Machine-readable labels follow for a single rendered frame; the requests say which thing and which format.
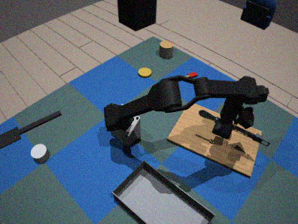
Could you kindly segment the white short cylinder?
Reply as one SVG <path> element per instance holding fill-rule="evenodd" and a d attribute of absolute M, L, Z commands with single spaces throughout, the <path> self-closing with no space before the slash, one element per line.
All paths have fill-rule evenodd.
<path fill-rule="evenodd" d="M 50 152 L 45 145 L 37 144 L 32 148 L 31 156 L 36 162 L 45 162 L 50 156 Z"/>

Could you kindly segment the yellow flat disc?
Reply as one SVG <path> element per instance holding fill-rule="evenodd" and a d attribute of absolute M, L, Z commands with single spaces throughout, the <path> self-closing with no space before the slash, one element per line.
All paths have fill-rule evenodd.
<path fill-rule="evenodd" d="M 151 76 L 151 70 L 148 69 L 148 68 L 141 68 L 139 71 L 138 71 L 138 75 L 140 77 L 150 77 Z"/>

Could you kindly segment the light wooden board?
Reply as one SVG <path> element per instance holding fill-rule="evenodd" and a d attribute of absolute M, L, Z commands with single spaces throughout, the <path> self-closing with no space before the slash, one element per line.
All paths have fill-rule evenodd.
<path fill-rule="evenodd" d="M 199 110 L 220 117 L 219 113 L 193 104 L 183 111 L 167 141 L 250 178 L 260 143 L 234 130 L 229 139 L 212 133 L 214 121 L 201 117 Z"/>

